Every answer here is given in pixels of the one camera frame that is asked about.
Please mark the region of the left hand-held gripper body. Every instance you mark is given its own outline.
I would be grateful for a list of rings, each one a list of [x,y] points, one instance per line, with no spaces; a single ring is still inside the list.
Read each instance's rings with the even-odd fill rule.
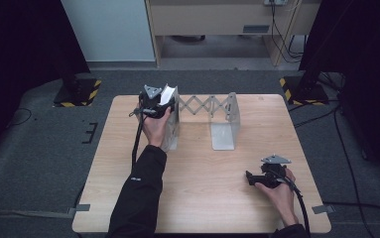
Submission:
[[[141,112],[148,117],[160,119],[165,114],[165,109],[160,105],[163,89],[145,85],[139,94]]]

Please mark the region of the expandable metal book rack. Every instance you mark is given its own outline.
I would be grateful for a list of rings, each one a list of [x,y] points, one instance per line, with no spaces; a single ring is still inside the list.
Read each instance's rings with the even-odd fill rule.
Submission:
[[[180,96],[174,88],[162,102],[173,102],[175,111],[167,125],[166,150],[176,150],[180,135],[180,125],[185,114],[199,116],[209,127],[211,148],[215,151],[232,151],[236,147],[240,129],[240,110],[235,92],[228,94],[203,94]]]

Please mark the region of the light wooden desk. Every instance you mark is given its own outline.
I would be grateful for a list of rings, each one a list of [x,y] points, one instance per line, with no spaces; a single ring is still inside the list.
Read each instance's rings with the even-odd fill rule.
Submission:
[[[155,57],[165,36],[260,35],[273,65],[287,55],[294,35],[307,35],[322,0],[145,0]]]

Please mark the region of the black curtain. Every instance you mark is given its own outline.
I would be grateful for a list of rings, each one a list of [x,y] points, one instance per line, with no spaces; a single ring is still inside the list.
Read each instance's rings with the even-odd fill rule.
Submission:
[[[61,0],[0,0],[0,135],[27,90],[87,71]]]
[[[380,0],[321,0],[300,69],[345,76],[344,112],[380,163]]]

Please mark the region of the grey book with silhouette cover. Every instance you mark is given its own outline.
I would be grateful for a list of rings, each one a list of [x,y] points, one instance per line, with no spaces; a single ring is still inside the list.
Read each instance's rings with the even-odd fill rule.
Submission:
[[[162,91],[162,98],[160,105],[168,103],[172,98],[176,100],[175,110],[171,111],[170,118],[166,126],[166,135],[161,149],[165,152],[174,150],[177,147],[178,135],[179,135],[179,92],[177,87],[165,86]]]

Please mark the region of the white panel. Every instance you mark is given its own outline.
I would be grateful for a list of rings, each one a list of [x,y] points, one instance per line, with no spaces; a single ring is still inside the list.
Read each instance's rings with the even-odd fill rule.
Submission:
[[[154,61],[145,0],[62,0],[89,62]]]

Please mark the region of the black stand base yellow stripes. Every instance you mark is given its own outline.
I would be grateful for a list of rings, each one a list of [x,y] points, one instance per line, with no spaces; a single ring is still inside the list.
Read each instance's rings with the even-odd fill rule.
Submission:
[[[72,86],[63,85],[54,99],[55,107],[89,106],[95,98],[101,81],[79,78]]]
[[[290,105],[325,105],[329,102],[317,76],[284,76],[279,79]]]

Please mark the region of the grey tape piece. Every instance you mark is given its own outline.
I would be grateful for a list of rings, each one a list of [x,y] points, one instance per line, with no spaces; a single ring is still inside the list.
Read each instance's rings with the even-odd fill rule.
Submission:
[[[324,204],[324,205],[314,206],[313,212],[314,214],[333,213],[335,212],[335,209],[332,205]]]
[[[75,207],[71,207],[67,210],[67,214],[74,216],[78,211],[88,211],[90,209],[89,204],[77,204]]]

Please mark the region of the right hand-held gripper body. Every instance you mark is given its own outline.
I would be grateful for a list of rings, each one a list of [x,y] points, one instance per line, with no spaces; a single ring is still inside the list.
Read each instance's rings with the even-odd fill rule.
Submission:
[[[286,164],[292,161],[278,155],[272,155],[261,160],[261,171],[264,174],[261,180],[265,186],[276,188],[286,177]]]

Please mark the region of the person's left hand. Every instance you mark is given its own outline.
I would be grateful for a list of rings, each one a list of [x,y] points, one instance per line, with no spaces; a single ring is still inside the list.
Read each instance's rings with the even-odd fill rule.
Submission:
[[[162,118],[155,119],[146,117],[143,122],[143,132],[148,140],[148,144],[161,147],[166,135],[166,126],[170,118],[171,110],[167,109]]]

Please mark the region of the person's right hand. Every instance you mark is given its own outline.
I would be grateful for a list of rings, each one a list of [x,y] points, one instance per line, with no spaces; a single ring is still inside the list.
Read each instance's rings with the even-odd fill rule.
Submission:
[[[275,188],[269,188],[260,182],[256,182],[255,186],[269,198],[285,227],[299,223],[294,210],[294,192],[286,183],[281,183]]]

